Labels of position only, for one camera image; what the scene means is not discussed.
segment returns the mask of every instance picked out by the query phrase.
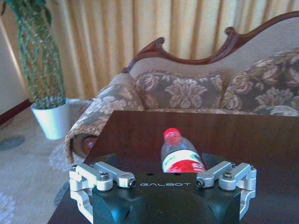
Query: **table top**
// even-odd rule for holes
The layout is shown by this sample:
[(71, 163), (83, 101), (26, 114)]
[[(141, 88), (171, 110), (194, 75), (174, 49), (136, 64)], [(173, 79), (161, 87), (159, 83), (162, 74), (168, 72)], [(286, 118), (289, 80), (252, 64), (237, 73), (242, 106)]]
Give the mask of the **table top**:
[[(176, 127), (198, 152), (257, 169), (256, 198), (243, 224), (298, 223), (299, 118), (282, 116), (114, 111), (85, 160), (116, 153), (116, 167), (162, 172), (163, 132)], [(49, 224), (88, 224), (69, 190)]]

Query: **braided plant trunk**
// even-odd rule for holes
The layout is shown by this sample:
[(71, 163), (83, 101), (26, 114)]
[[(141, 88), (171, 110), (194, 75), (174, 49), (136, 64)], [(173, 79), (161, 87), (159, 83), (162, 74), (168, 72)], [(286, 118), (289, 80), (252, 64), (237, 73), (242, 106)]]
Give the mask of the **braided plant trunk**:
[(21, 66), (30, 101), (36, 109), (65, 104), (65, 90), (59, 52), (40, 8), (30, 0), (12, 5), (18, 27)]

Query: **silver bracket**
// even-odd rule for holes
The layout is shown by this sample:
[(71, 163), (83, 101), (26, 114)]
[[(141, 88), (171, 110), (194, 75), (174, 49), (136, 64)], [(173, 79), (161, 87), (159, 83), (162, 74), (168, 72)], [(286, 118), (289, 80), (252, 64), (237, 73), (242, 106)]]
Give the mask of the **silver bracket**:
[(256, 169), (247, 163), (233, 168), (231, 162), (223, 161), (205, 172), (198, 173), (196, 179), (203, 188), (214, 186), (217, 179), (223, 190), (241, 188), (240, 220), (249, 208), (250, 199), (256, 197)]
[(69, 171), (71, 198), (77, 201), (79, 211), (93, 224), (93, 207), (89, 196), (84, 191), (95, 186), (99, 191), (108, 191), (113, 187), (113, 181), (121, 188), (131, 188), (136, 185), (135, 177), (130, 172), (123, 172), (104, 162), (97, 162), (93, 168), (80, 164)]

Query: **sofa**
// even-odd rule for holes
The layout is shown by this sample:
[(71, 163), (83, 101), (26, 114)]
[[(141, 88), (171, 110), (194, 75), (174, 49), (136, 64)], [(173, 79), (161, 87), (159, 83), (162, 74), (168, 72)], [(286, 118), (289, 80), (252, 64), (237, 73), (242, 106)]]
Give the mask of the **sofa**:
[(299, 11), (241, 35), (234, 28), (211, 57), (185, 60), (158, 38), (103, 88), (65, 137), (85, 157), (114, 110), (299, 117)]

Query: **carpet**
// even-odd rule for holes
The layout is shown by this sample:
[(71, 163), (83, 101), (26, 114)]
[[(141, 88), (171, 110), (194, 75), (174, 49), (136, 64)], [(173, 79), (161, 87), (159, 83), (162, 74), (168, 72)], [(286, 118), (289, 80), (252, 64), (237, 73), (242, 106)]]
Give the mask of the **carpet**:
[[(71, 124), (90, 103), (70, 100)], [(0, 126), (0, 224), (48, 222), (69, 187), (63, 140), (47, 139), (30, 108)]]

